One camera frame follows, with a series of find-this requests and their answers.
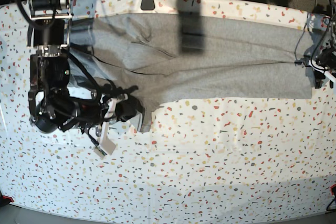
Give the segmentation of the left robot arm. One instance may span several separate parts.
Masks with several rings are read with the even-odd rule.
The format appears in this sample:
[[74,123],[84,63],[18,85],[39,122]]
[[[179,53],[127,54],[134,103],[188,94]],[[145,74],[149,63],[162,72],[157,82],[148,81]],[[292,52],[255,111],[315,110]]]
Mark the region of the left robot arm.
[[312,86],[317,90],[326,83],[335,90],[335,0],[328,0],[327,6],[317,4],[314,12],[325,14],[320,19],[321,30],[313,28],[313,14],[307,15],[303,31],[308,32],[313,41],[296,65],[305,67]]

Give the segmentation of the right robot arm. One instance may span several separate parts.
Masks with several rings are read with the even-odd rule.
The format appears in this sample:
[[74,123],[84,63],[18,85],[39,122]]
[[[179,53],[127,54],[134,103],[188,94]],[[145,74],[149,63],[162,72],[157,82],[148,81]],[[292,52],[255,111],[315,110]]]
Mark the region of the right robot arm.
[[[103,92],[94,77],[70,52],[73,19],[72,0],[14,0],[28,22],[27,46],[36,49],[30,57],[28,103],[30,122],[43,133],[79,129],[89,134],[94,151],[111,155],[116,145],[108,138],[111,123],[139,115],[122,91]],[[72,97],[68,90],[73,63],[91,83],[91,97]]]

